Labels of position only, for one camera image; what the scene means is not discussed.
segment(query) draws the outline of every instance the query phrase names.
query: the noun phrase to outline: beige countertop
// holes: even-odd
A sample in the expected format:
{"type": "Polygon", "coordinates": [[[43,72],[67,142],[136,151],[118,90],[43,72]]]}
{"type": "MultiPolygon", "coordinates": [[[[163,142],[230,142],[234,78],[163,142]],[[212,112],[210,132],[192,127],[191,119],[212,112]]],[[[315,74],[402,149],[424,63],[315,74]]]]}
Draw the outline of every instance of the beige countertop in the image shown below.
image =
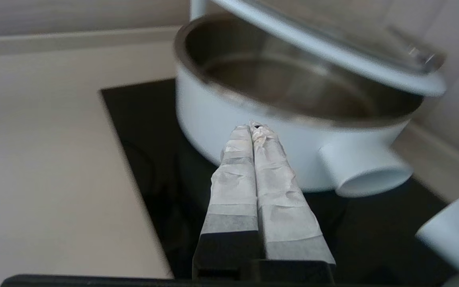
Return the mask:
{"type": "MultiPolygon", "coordinates": [[[[176,30],[0,37],[0,283],[172,277],[99,90],[173,77],[176,30]]],[[[459,198],[459,153],[416,125],[394,148],[459,198]]]]}

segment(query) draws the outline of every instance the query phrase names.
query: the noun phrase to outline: wall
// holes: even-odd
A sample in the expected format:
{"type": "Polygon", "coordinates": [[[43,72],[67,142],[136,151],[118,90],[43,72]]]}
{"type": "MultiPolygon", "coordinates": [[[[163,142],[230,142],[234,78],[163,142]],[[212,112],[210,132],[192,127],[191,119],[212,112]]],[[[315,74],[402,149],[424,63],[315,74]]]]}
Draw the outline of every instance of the wall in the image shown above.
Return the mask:
{"type": "MultiPolygon", "coordinates": [[[[459,0],[330,0],[399,26],[448,53],[450,89],[416,121],[459,148],[459,0]]],[[[188,0],[0,0],[0,35],[179,25],[188,0]]]]}
{"type": "Polygon", "coordinates": [[[0,35],[180,25],[189,0],[0,0],[0,35]]]}

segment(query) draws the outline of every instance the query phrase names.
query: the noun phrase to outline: glass lid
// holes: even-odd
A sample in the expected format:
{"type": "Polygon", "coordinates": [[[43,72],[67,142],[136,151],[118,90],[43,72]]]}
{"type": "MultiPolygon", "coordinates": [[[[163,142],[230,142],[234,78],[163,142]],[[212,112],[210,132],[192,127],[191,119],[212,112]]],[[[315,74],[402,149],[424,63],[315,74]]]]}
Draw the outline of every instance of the glass lid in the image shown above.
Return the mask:
{"type": "Polygon", "coordinates": [[[344,0],[212,1],[264,31],[365,78],[423,96],[440,96],[447,90],[441,73],[433,69],[433,60],[438,57],[419,54],[398,30],[359,17],[346,8],[344,0]]]}
{"type": "Polygon", "coordinates": [[[326,41],[346,45],[403,69],[425,71],[423,63],[409,54],[408,46],[399,38],[377,22],[356,17],[339,0],[244,1],[295,22],[326,41]]]}

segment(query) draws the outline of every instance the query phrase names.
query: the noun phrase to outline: pot handle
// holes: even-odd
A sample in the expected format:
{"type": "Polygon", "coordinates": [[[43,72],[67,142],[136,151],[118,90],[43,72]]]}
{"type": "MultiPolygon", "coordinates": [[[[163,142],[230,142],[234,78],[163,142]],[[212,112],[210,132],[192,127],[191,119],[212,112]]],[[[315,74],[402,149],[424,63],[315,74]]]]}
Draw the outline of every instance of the pot handle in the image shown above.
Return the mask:
{"type": "Polygon", "coordinates": [[[329,143],[318,151],[342,197],[364,197],[406,182],[413,171],[381,142],[329,143]]]}
{"type": "Polygon", "coordinates": [[[191,0],[191,21],[206,14],[208,0],[191,0]]]}

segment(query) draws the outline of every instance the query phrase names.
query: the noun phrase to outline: black induction cooktop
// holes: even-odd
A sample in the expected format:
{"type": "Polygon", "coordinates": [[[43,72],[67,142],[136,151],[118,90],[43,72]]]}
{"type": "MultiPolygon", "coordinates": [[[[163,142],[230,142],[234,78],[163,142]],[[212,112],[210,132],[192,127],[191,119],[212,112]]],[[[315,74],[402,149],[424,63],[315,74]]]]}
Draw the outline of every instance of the black induction cooktop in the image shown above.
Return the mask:
{"type": "MultiPolygon", "coordinates": [[[[175,80],[104,89],[102,96],[173,274],[190,279],[216,167],[182,134],[175,80]]],[[[414,237],[446,206],[414,179],[367,198],[305,196],[337,262],[336,283],[439,286],[455,274],[414,237]]]]}

